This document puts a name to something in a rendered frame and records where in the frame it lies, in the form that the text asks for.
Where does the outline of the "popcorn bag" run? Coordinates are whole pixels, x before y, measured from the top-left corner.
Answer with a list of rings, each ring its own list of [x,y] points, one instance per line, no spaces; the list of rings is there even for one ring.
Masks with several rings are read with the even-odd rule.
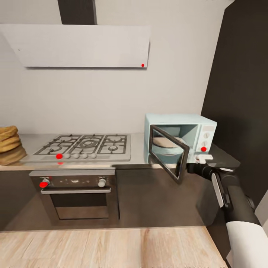
[[[0,154],[16,149],[21,145],[21,139],[17,132],[18,129],[15,125],[0,128]]]

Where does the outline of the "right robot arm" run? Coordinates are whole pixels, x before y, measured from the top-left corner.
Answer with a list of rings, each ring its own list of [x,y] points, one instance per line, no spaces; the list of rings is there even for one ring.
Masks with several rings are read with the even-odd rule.
[[[186,163],[187,173],[213,182],[219,206],[224,211],[234,268],[268,268],[268,237],[257,216],[252,199],[239,187],[233,170],[210,167],[210,154],[199,154]]]

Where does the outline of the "microwave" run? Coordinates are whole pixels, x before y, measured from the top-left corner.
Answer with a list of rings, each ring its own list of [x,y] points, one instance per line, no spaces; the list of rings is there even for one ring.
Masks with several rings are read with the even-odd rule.
[[[177,184],[182,183],[188,152],[208,152],[217,122],[195,113],[145,114],[148,152]]]

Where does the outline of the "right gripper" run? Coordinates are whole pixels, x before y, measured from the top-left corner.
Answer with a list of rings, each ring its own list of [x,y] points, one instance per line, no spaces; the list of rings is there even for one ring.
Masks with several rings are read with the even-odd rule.
[[[187,170],[187,173],[191,174],[191,173],[195,173],[203,178],[205,178],[203,176],[203,172],[202,172],[202,169],[205,168],[205,167],[208,167],[208,164],[205,163],[205,164],[201,164],[201,163],[186,163],[186,170]]]

